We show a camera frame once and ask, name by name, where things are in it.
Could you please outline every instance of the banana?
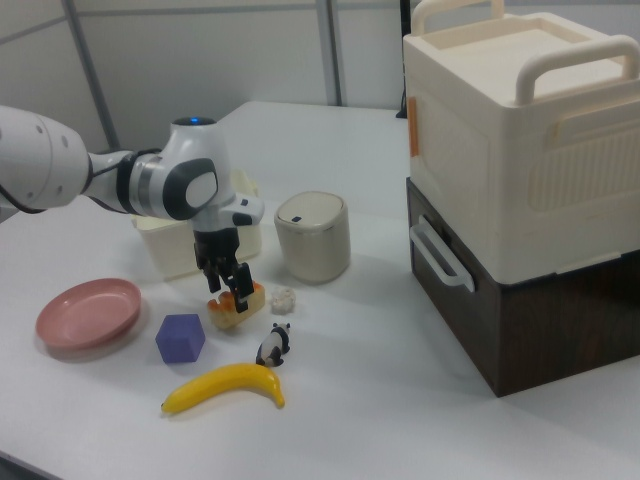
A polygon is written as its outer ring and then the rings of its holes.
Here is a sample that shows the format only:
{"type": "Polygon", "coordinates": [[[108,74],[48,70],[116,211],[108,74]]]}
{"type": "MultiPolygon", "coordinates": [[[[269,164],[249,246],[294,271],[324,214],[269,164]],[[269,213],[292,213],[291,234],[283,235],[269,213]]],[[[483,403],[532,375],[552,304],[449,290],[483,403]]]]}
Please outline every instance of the banana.
{"type": "Polygon", "coordinates": [[[255,363],[235,363],[207,372],[169,394],[162,404],[165,413],[179,413],[208,398],[238,388],[255,388],[269,394],[278,408],[284,407],[280,379],[267,367],[255,363]]]}

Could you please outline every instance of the purple hexagonal block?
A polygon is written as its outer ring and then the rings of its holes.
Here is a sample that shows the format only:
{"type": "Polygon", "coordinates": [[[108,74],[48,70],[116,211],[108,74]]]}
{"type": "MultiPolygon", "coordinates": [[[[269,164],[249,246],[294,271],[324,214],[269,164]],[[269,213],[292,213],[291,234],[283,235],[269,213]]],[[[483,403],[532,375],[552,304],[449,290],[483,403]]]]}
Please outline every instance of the purple hexagonal block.
{"type": "Polygon", "coordinates": [[[195,362],[204,345],[204,330],[196,314],[167,315],[156,335],[164,363],[195,362]]]}

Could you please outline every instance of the wooden drawer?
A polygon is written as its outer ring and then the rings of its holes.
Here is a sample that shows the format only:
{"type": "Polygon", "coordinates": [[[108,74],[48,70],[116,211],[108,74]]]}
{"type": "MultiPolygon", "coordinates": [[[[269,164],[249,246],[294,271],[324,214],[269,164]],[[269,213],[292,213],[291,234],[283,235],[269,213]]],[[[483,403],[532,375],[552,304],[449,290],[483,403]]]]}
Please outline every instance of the wooden drawer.
{"type": "Polygon", "coordinates": [[[501,285],[410,179],[407,199],[409,226],[425,217],[471,275],[473,291],[445,285],[412,242],[413,273],[497,396],[640,354],[640,251],[501,285]]]}

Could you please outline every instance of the wall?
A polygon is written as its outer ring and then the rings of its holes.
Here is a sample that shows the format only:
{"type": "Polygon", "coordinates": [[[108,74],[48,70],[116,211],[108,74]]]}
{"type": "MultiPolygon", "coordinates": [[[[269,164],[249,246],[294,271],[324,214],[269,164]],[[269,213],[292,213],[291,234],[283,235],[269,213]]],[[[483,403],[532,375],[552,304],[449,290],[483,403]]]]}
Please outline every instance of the wall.
{"type": "Polygon", "coordinates": [[[162,146],[169,123],[249,100],[335,104],[316,0],[75,1],[115,133],[162,146]]]}
{"type": "MultiPolygon", "coordinates": [[[[0,104],[68,124],[92,151],[161,147],[175,118],[219,119],[249,100],[398,109],[399,3],[0,0],[0,104]]],[[[506,4],[640,40],[640,0],[506,4]]],[[[487,12],[467,7],[428,25],[487,12]]]]}
{"type": "MultiPolygon", "coordinates": [[[[399,2],[335,1],[343,105],[399,108],[403,90],[399,2]]],[[[626,34],[640,41],[640,0],[506,0],[505,4],[506,12],[514,15],[551,12],[607,34],[626,34]]],[[[434,16],[427,27],[435,30],[488,18],[488,5],[434,16]]]]}
{"type": "Polygon", "coordinates": [[[0,105],[30,110],[108,147],[63,4],[0,0],[0,105]]]}

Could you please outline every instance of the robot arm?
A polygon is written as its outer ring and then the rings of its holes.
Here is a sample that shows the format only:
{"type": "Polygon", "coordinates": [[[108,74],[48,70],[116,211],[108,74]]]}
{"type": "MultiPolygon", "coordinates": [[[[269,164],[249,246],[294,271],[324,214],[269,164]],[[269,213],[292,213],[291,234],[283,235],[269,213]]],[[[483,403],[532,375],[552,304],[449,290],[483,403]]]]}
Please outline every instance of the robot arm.
{"type": "Polygon", "coordinates": [[[237,227],[259,223],[264,204],[236,194],[230,171],[222,132],[210,119],[176,120],[161,151],[95,155],[70,128],[0,106],[0,209],[39,213],[83,194],[116,212],[189,220],[210,291],[220,290],[222,278],[240,312],[253,283],[235,257],[237,227]]]}

